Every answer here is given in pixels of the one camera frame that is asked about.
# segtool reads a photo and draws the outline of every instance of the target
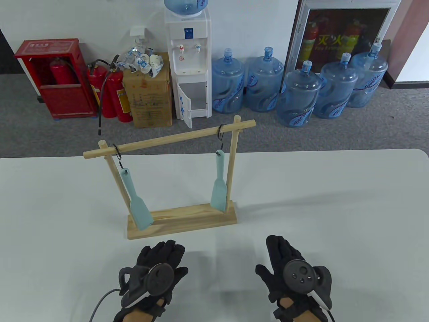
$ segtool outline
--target black hook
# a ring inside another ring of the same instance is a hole
[[[221,134],[221,128],[223,127],[223,124],[221,124],[218,128],[218,140],[221,142],[221,150],[224,150],[224,143],[222,142],[222,139],[224,138],[224,132]]]
[[[117,156],[117,158],[118,158],[118,160],[119,160],[119,165],[121,166],[121,169],[123,169],[124,167],[122,166],[122,163],[121,163],[122,155],[121,155],[121,153],[119,152],[119,149],[118,149],[118,147],[116,146],[116,144],[114,144],[113,146],[115,147],[115,150],[116,150],[116,156]]]

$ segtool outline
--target water bottle cap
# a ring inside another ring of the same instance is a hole
[[[373,43],[371,47],[371,52],[379,52],[381,50],[381,47],[383,47],[380,43]]]
[[[265,58],[271,58],[272,57],[272,47],[265,47]]]
[[[225,48],[224,57],[225,59],[231,59],[233,56],[233,50],[231,48]]]
[[[302,71],[305,73],[309,73],[313,63],[311,61],[304,61],[302,63]]]
[[[346,63],[348,63],[350,61],[351,55],[348,52],[345,52],[342,56],[341,56],[341,61],[344,61]]]

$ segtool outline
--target white table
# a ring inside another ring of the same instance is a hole
[[[151,210],[210,201],[214,155],[123,164]],[[330,269],[337,321],[427,321],[428,192],[420,150],[240,153],[237,225],[129,241],[103,158],[1,159],[1,320],[85,322],[119,269],[167,239],[186,247],[189,274],[159,321],[274,320],[254,266],[269,264],[265,238],[281,234]],[[94,322],[111,321],[119,300],[108,296]]]

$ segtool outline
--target fire extinguisher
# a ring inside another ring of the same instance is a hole
[[[106,65],[109,65],[106,61],[102,59],[97,59],[91,65],[88,66],[87,76],[89,83],[91,85],[92,91],[94,92],[95,99],[97,100],[98,107],[100,107],[101,101],[101,88],[103,87],[104,79],[107,75],[107,68],[104,66],[97,65],[97,63],[101,61]],[[101,113],[105,118],[114,118],[116,117],[116,111],[113,107],[112,98],[110,97],[110,93],[106,93],[103,98],[103,108],[101,109]]]
[[[61,58],[55,58],[50,64],[52,74],[58,85],[77,84],[76,72],[69,63]]]
[[[343,53],[348,52],[352,53],[354,47],[359,41],[360,33],[362,32],[362,27],[358,20],[354,19],[353,23],[348,24],[344,35],[341,38],[341,46],[337,50],[337,59],[341,59]]]
[[[117,69],[116,60],[119,55],[116,55],[113,61],[108,64],[110,70],[106,73],[103,84],[100,89],[100,106],[98,111],[98,135],[101,135],[101,114],[104,108],[104,100],[109,97],[113,108],[115,109],[118,120],[121,122],[131,122],[133,117],[131,116],[130,103],[128,101],[127,94],[124,86],[122,85],[122,79],[124,73]],[[90,68],[95,68],[95,64],[90,64]]]
[[[310,59],[311,51],[314,47],[314,42],[319,35],[319,27],[315,22],[309,22],[305,28],[304,37],[302,39],[301,49],[299,50],[298,62]]]

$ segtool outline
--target black glove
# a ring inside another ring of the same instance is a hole
[[[327,322],[328,319],[322,312],[319,304],[317,304],[312,297],[290,290],[283,279],[283,269],[288,262],[293,259],[305,260],[301,253],[293,248],[282,236],[268,236],[266,245],[274,274],[271,274],[263,265],[256,265],[255,272],[267,285],[269,290],[268,299],[270,302],[277,302],[277,306],[280,308],[275,311],[275,317],[280,319],[281,322],[290,322],[309,310],[320,321]],[[279,304],[282,298],[291,298],[293,300],[293,305],[288,309],[284,309]]]
[[[140,255],[137,258],[137,265],[153,267],[159,263],[168,263],[174,269],[174,280],[170,288],[163,294],[159,296],[147,296],[138,302],[136,305],[128,308],[122,309],[118,314],[116,314],[114,322],[122,322],[124,317],[131,313],[135,308],[140,309],[147,314],[150,314],[154,317],[154,320],[157,316],[165,311],[164,307],[167,304],[170,304],[172,298],[172,291],[177,283],[188,273],[187,267],[179,267],[180,261],[182,260],[185,248],[182,245],[176,245],[174,240],[168,240],[165,242],[159,242],[154,248],[146,246],[140,252]],[[160,307],[157,302],[160,299],[164,299],[164,304]]]

